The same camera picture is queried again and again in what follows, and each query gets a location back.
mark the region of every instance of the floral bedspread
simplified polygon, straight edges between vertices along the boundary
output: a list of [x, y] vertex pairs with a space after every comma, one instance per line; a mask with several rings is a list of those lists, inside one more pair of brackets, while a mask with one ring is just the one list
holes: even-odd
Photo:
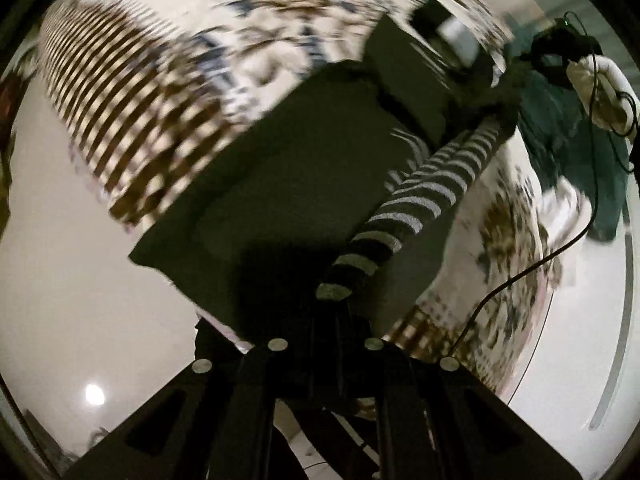
[[[42, 28], [49, 96], [123, 224], [144, 232], [229, 142], [311, 71], [359, 59], [383, 13], [425, 0], [59, 0]], [[487, 48], [480, 0], [439, 0]]]
[[[42, 27], [41, 69], [75, 160], [111, 215], [141, 234], [313, 70], [360, 59], [382, 14], [415, 35], [408, 17], [424, 1], [59, 0]], [[500, 57], [508, 32], [482, 1], [439, 1]], [[386, 336], [415, 357], [446, 352], [484, 295], [542, 254], [537, 178], [521, 143], [516, 133], [468, 190], [439, 275]], [[457, 354], [493, 389], [545, 291], [542, 271], [505, 291]]]

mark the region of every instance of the cable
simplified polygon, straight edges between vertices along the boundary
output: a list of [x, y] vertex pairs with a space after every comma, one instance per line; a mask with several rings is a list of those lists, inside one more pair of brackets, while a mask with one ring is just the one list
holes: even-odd
[[308, 465], [308, 466], [306, 466], [305, 468], [303, 468], [303, 471], [306, 471], [307, 469], [310, 469], [310, 468], [312, 468], [312, 467], [313, 467], [313, 466], [315, 466], [315, 465], [322, 465], [322, 464], [326, 464], [326, 463], [327, 463], [327, 462], [326, 462], [326, 460], [323, 460], [322, 462], [316, 462], [315, 464]]
[[622, 92], [622, 91], [616, 92], [616, 97], [621, 101], [622, 101], [622, 98], [625, 98], [629, 102], [629, 105], [631, 106], [631, 109], [634, 114], [634, 120], [632, 121], [631, 127], [629, 128], [629, 131], [626, 134], [619, 134], [616, 130], [613, 130], [613, 128], [612, 130], [619, 137], [628, 137], [629, 135], [631, 135], [631, 133], [633, 133], [634, 128], [638, 127], [638, 110], [636, 109], [636, 101], [627, 92]]
[[620, 155], [618, 154], [618, 150], [616, 149], [616, 145], [613, 143], [613, 135], [612, 134], [607, 134], [607, 138], [609, 139], [609, 143], [611, 144], [611, 149], [613, 151], [613, 155], [616, 158], [616, 162], [617, 164], [620, 166], [620, 168], [622, 168], [622, 171], [624, 171], [626, 174], [632, 174], [634, 172], [634, 168], [629, 169], [626, 164], [624, 162], [622, 162], [622, 159], [620, 158]]
[[[572, 15], [575, 16], [576, 20], [578, 21], [578, 23], [580, 23], [580, 26], [582, 27], [582, 30], [584, 31], [584, 35], [588, 36], [587, 29], [584, 28], [584, 25], [582, 24], [580, 18], [578, 18], [578, 15], [575, 12], [573, 12], [571, 10], [569, 12], [566, 12], [564, 14], [564, 20], [566, 20], [566, 17], [569, 14], [572, 14]], [[471, 325], [476, 322], [476, 318], [478, 317], [478, 315], [480, 314], [480, 312], [482, 311], [482, 309], [484, 308], [484, 306], [487, 303], [489, 303], [495, 296], [500, 294], [506, 288], [509, 288], [511, 285], [513, 285], [519, 279], [524, 278], [530, 272], [533, 272], [534, 270], [539, 269], [541, 266], [543, 266], [546, 263], [548, 263], [551, 260], [553, 260], [556, 256], [559, 256], [560, 254], [565, 252], [567, 249], [569, 249], [573, 245], [577, 244], [578, 241], [585, 234], [587, 234], [589, 229], [591, 229], [591, 226], [593, 226], [593, 222], [596, 219], [596, 215], [598, 213], [598, 199], [599, 199], [599, 196], [598, 196], [598, 175], [597, 175], [597, 168], [596, 168], [595, 138], [594, 138], [593, 121], [592, 121], [592, 119], [593, 119], [593, 104], [595, 102], [596, 88], [598, 86], [598, 75], [597, 75], [597, 70], [596, 70], [596, 68], [597, 68], [596, 55], [595, 55], [595, 52], [593, 51], [593, 49], [591, 50], [591, 56], [593, 57], [593, 91], [591, 91], [591, 99], [590, 99], [590, 103], [589, 103], [589, 124], [590, 124], [589, 131], [590, 131], [590, 134], [591, 134], [591, 165], [593, 167], [593, 184], [594, 184], [595, 189], [594, 189], [594, 205], [593, 205], [593, 210], [591, 212], [591, 218], [589, 220], [589, 223], [587, 224], [587, 226], [582, 231], [580, 231], [580, 233], [575, 238], [573, 238], [572, 240], [567, 242], [565, 245], [563, 245], [559, 249], [553, 251], [551, 254], [548, 254], [547, 256], [542, 258], [537, 263], [533, 264], [532, 266], [528, 267], [527, 269], [523, 270], [522, 272], [516, 274], [515, 276], [513, 276], [512, 278], [510, 278], [506, 282], [504, 282], [502, 285], [497, 286], [496, 288], [494, 288], [494, 290], [489, 292], [489, 294], [487, 294], [484, 297], [484, 299], [480, 303], [478, 303], [478, 306], [476, 306], [476, 308], [474, 309], [473, 313], [471, 314], [471, 317], [466, 322], [466, 325], [465, 325], [464, 329], [462, 330], [462, 332], [460, 333], [460, 335], [456, 339], [455, 343], [453, 343], [453, 346], [451, 347], [451, 350], [447, 354], [449, 357], [451, 357], [455, 353], [456, 349], [458, 348], [458, 345], [464, 340], [466, 334], [469, 332], [469, 329], [471, 329]]]

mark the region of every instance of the bolt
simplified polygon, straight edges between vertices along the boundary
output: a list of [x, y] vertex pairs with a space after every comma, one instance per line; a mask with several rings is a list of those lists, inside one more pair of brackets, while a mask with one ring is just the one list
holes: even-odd
[[460, 368], [460, 363], [455, 357], [443, 357], [440, 359], [440, 368], [446, 372], [455, 372]]
[[289, 343], [286, 339], [277, 337], [276, 339], [272, 339], [271, 341], [269, 341], [267, 346], [272, 352], [282, 352], [283, 350], [287, 349]]
[[385, 344], [377, 337], [370, 337], [364, 341], [364, 348], [367, 350], [377, 351], [382, 350], [384, 347]]
[[208, 359], [198, 359], [191, 365], [191, 369], [197, 374], [206, 374], [213, 368], [213, 364]]

